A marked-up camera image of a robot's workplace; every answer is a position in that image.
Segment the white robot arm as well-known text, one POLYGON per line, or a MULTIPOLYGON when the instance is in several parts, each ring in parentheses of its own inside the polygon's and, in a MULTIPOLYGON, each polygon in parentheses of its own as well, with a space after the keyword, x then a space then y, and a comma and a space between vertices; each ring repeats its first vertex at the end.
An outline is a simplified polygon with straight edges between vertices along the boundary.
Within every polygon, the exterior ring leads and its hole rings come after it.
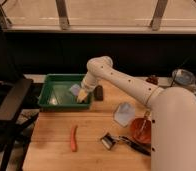
POLYGON ((108 56, 87 62, 80 101, 104 79, 151 111, 151 171, 196 171, 196 96, 182 87, 161 88, 119 72, 108 56))

